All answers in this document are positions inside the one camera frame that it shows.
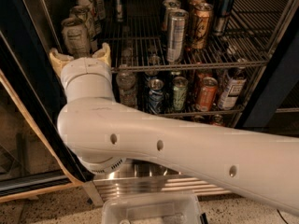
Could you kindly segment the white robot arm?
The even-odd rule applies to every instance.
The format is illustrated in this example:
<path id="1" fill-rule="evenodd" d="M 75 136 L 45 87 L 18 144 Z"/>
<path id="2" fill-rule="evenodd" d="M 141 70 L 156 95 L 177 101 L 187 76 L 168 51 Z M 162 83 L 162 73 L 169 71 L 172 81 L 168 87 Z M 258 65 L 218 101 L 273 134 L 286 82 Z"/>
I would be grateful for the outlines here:
<path id="1" fill-rule="evenodd" d="M 165 119 L 116 102 L 111 68 L 84 57 L 61 72 L 57 128 L 90 172 L 150 161 L 299 215 L 299 139 Z"/>

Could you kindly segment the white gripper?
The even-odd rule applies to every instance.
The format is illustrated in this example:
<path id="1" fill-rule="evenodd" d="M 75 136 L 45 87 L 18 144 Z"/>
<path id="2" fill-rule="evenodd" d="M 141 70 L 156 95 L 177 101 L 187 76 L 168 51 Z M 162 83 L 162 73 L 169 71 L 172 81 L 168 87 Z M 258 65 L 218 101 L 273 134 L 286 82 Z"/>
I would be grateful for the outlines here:
<path id="1" fill-rule="evenodd" d="M 50 50 L 50 63 L 66 89 L 73 79 L 84 75 L 103 76 L 112 82 L 111 74 L 111 49 L 108 43 L 103 43 L 102 48 L 93 54 L 92 58 L 79 58 L 59 53 L 57 49 Z"/>

